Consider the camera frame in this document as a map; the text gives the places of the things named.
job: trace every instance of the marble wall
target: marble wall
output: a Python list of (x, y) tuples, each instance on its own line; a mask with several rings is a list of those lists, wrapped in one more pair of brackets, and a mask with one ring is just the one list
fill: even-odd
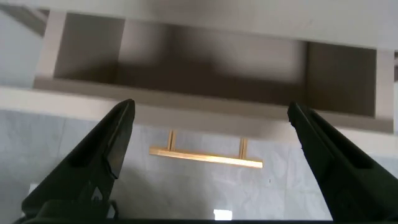
[[(21, 215), (31, 183), (39, 183), (96, 122), (0, 111), (0, 222)], [(166, 146), (169, 130), (135, 125), (112, 198), (125, 218), (331, 220), (300, 148), (250, 139), (248, 157), (263, 169), (149, 155)], [(179, 131), (177, 148), (237, 155), (239, 138)], [(375, 157), (398, 175), (395, 159)]]

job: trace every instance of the white cabinet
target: white cabinet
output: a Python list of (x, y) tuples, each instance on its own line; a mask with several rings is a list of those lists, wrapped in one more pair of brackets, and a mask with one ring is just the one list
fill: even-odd
[(298, 144), (294, 100), (366, 152), (397, 154), (393, 84), (391, 50), (50, 11), (34, 90), (2, 88), (0, 103), (101, 119), (132, 98), (139, 124)]

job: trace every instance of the wall tile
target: wall tile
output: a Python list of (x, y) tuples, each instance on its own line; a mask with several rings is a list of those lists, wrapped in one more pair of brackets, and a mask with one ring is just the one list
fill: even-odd
[(370, 155), (378, 164), (383, 166), (390, 174), (398, 178), (398, 158)]
[(321, 193), (306, 193), (286, 190), (285, 219), (332, 220)]
[(175, 147), (189, 152), (222, 156), (239, 155), (240, 138), (193, 131), (176, 131)]
[(0, 152), (56, 157), (64, 122), (55, 116), (0, 111)]
[(318, 182), (300, 148), (292, 148), (289, 153), (287, 188), (306, 192), (320, 192)]
[(287, 144), (249, 139), (247, 158), (262, 160), (263, 168), (229, 166), (226, 173), (242, 184), (285, 189), (289, 149)]
[(63, 128), (59, 157), (64, 158), (98, 124), (98, 121), (66, 119)]

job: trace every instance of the white drawer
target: white drawer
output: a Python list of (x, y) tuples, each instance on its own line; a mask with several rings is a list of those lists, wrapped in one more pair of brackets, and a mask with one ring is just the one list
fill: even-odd
[(51, 11), (34, 83), (51, 93), (31, 108), (100, 119), (132, 98), (137, 123), (298, 144), (298, 101), (396, 153), (393, 84), (393, 51)]

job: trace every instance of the gold drawer handle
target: gold drawer handle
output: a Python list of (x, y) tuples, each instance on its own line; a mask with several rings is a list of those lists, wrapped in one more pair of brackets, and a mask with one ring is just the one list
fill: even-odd
[(176, 136), (175, 131), (171, 130), (169, 132), (169, 140), (167, 141), (167, 147), (151, 146), (149, 148), (149, 154), (156, 156), (173, 157), (178, 159), (192, 159), (195, 161), (217, 162), (222, 164), (232, 164), (237, 166), (262, 168), (262, 161), (246, 159), (246, 152), (248, 148), (248, 140), (246, 138), (241, 138), (241, 143), (239, 147), (239, 157), (235, 158), (235, 157), (225, 157), (213, 154), (198, 154), (198, 153), (176, 150), (175, 136)]

